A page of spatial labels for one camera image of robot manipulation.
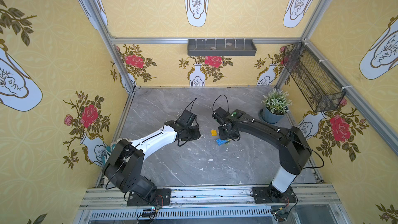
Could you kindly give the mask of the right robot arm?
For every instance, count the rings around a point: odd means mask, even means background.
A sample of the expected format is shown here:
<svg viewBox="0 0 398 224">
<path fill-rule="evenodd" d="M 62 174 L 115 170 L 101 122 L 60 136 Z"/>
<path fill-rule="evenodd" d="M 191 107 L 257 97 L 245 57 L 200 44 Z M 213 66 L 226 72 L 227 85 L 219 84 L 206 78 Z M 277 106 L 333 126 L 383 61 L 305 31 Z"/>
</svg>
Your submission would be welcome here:
<svg viewBox="0 0 398 224">
<path fill-rule="evenodd" d="M 255 119 L 244 111 L 229 113 L 221 107 L 213 111 L 212 118 L 219 124 L 222 140 L 238 141 L 241 133 L 247 133 L 278 149 L 280 166 L 271 182 L 271 189 L 280 194 L 288 190 L 312 155 L 307 139 L 297 127 L 278 127 Z"/>
</svg>

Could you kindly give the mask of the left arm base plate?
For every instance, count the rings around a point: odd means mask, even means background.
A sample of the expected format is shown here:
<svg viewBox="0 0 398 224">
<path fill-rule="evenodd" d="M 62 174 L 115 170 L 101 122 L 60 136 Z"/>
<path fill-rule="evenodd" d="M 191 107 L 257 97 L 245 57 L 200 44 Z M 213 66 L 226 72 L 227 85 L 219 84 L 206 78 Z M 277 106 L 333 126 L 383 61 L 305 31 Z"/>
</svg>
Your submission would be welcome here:
<svg viewBox="0 0 398 224">
<path fill-rule="evenodd" d="M 157 188 L 154 192 L 151 192 L 148 196 L 142 196 L 136 192 L 129 192 L 127 199 L 127 206 L 168 206 L 171 200 L 171 189 L 170 188 Z"/>
</svg>

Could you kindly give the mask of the blue lego brick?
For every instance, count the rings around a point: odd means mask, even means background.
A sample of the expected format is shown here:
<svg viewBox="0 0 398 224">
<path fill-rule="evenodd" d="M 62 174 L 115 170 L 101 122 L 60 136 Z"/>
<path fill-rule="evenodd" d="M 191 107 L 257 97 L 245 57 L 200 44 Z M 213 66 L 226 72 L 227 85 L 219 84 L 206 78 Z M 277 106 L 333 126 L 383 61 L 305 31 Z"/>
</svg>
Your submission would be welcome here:
<svg viewBox="0 0 398 224">
<path fill-rule="evenodd" d="M 221 145 L 224 145 L 224 144 L 228 143 L 229 140 L 217 139 L 216 142 L 217 142 L 218 146 L 221 146 Z"/>
</svg>

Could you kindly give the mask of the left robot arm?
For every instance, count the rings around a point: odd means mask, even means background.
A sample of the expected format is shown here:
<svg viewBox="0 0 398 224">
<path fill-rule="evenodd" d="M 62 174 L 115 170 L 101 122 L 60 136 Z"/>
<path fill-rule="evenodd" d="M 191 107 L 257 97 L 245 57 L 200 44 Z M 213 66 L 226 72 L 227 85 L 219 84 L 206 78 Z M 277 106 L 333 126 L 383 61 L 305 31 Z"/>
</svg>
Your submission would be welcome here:
<svg viewBox="0 0 398 224">
<path fill-rule="evenodd" d="M 133 192 L 152 203 L 157 186 L 141 175 L 145 159 L 166 145 L 181 147 L 201 137 L 197 116 L 184 110 L 177 120 L 165 122 L 153 133 L 137 140 L 120 139 L 105 159 L 103 175 L 121 192 Z"/>
</svg>

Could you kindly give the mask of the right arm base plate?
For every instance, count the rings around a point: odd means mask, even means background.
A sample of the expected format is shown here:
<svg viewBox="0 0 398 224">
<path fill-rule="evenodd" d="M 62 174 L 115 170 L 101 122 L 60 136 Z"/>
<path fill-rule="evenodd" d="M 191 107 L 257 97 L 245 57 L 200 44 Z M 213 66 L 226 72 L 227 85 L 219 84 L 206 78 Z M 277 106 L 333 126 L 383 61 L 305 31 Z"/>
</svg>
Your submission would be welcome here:
<svg viewBox="0 0 398 224">
<path fill-rule="evenodd" d="M 264 187 L 253 187 L 250 196 L 254 198 L 255 203 L 278 203 L 278 204 L 290 204 L 296 203 L 297 198 L 292 187 L 289 187 L 286 192 L 281 193 L 275 187 L 264 186 Z"/>
</svg>

